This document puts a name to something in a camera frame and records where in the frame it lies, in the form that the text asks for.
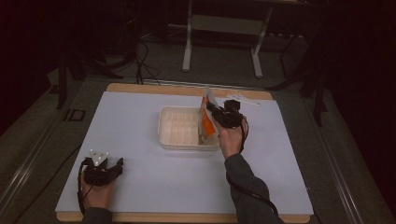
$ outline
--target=white object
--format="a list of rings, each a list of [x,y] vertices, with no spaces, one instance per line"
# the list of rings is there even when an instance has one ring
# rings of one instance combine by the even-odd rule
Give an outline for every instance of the white object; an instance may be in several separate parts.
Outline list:
[[[251,100],[248,99],[247,97],[241,95],[241,94],[228,94],[227,98],[230,98],[232,100],[241,102],[241,103],[247,103],[251,105],[260,105],[260,102],[258,100]]]
[[[227,98],[217,98],[223,104]],[[71,170],[56,212],[79,212],[78,168],[90,148],[124,158],[114,189],[114,213],[235,214],[221,150],[164,150],[161,109],[198,106],[202,97],[105,92]],[[265,181],[281,215],[312,215],[312,205],[276,101],[246,104],[249,134],[242,152]]]
[[[262,78],[262,66],[260,65],[259,53],[254,53],[254,49],[251,50],[251,60],[253,61],[256,78]]]
[[[98,166],[100,164],[102,164],[103,161],[105,161],[108,157],[108,152],[100,152],[100,151],[94,151],[94,150],[90,150],[90,155],[93,161],[93,164],[95,166]]]
[[[183,60],[183,67],[182,70],[183,72],[189,72],[190,71],[190,62],[191,62],[191,3],[189,3],[189,15],[187,18],[187,43],[186,43],[186,49],[184,50],[184,60]]]
[[[163,148],[217,150],[219,140],[210,138],[206,145],[199,144],[198,112],[200,108],[166,106],[161,110],[158,135]]]

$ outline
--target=metal stand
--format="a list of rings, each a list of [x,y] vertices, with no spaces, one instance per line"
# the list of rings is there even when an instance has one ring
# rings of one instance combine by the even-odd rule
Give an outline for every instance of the metal stand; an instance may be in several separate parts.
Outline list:
[[[271,19],[273,8],[269,7],[265,21],[249,21],[231,18],[219,18],[199,16],[192,14],[192,1],[189,1],[189,14],[187,18],[187,43],[184,50],[183,72],[190,71],[191,64],[191,32],[192,29],[218,31],[225,33],[258,35],[256,46],[251,50],[251,58],[254,66],[254,73],[257,78],[262,78],[262,67],[260,65],[259,52],[262,46],[262,41],[265,37],[265,32],[268,28],[269,20]]]

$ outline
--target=translucent plastic tray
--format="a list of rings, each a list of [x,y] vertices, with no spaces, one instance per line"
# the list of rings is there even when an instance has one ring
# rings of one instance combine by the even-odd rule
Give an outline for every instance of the translucent plastic tray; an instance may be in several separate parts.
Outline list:
[[[195,107],[166,106],[161,110],[158,135],[163,148],[217,150],[217,134],[209,138],[205,145],[199,144],[198,112]]]

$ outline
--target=white table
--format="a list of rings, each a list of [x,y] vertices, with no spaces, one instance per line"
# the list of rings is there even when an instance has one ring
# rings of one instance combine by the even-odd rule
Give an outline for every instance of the white table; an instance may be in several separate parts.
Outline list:
[[[184,95],[187,92],[195,96]],[[267,183],[280,216],[288,223],[306,223],[313,209],[276,102],[263,91],[214,90],[217,96],[237,92],[267,99],[260,100],[260,106],[241,104],[241,113],[249,121],[242,154],[255,175]],[[236,222],[221,151],[169,150],[159,142],[161,108],[197,107],[203,94],[200,88],[110,85],[58,202],[58,219],[81,220],[76,194],[78,167],[94,149],[109,152],[110,166],[124,158],[124,173],[117,180],[111,208],[114,221]],[[220,104],[224,99],[217,98]]]

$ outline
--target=gray sleeve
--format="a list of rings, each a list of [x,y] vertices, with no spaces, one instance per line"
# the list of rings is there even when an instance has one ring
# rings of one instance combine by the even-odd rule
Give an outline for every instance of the gray sleeve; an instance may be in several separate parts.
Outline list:
[[[91,207],[85,211],[82,224],[110,224],[112,221],[112,212],[105,208]]]
[[[241,154],[234,154],[224,162],[228,177],[239,187],[269,199],[267,185],[256,177]],[[231,188],[238,223],[279,224],[284,223],[271,207],[247,194]]]

